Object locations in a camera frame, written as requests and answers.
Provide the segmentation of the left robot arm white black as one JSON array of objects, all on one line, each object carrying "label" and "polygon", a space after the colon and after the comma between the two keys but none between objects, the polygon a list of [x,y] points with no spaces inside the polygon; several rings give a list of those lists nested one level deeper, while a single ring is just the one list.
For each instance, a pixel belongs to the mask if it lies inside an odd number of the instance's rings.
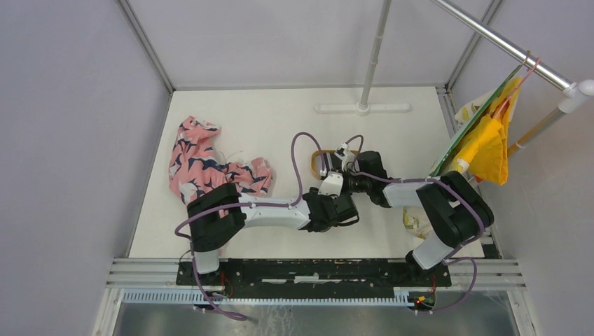
[{"label": "left robot arm white black", "polygon": [[220,276],[219,249],[240,230],[277,227],[326,232],[359,222],[351,194],[323,195],[313,187],[296,199],[275,199],[237,192],[225,183],[190,202],[186,211],[188,219],[175,234],[189,240],[193,276],[207,286]]}]

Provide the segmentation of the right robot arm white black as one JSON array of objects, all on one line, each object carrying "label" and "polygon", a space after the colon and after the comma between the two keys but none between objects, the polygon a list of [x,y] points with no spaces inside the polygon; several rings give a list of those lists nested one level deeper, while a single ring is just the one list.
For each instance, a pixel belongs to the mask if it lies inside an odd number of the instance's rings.
[{"label": "right robot arm white black", "polygon": [[421,286],[433,268],[463,246],[480,239],[495,216],[486,201],[457,171],[427,178],[390,178],[376,151],[365,151],[343,165],[344,190],[365,193],[384,207],[419,207],[427,216],[428,237],[406,255],[405,278]]}]

